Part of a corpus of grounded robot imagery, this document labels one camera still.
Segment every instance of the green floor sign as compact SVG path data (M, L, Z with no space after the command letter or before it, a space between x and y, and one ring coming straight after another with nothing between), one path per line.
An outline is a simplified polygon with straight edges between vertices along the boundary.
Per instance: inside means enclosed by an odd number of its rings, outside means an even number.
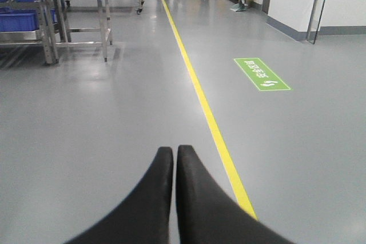
M260 91L291 90L283 80L275 74L264 62L257 57L234 58L235 62L245 72L249 79Z

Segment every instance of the gray epoxy floor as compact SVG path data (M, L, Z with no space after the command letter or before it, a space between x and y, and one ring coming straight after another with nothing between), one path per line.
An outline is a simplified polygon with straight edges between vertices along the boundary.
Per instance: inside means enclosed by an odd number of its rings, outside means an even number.
M259 220L300 244L364 244L366 36L311 45L229 0L166 1ZM161 0L116 9L112 24L108 63L73 49L43 67L28 48L0 70L1 243L67 241L128 194L159 146L192 144L234 198ZM237 57L260 57L293 90L259 92ZM178 243L174 201L170 228Z

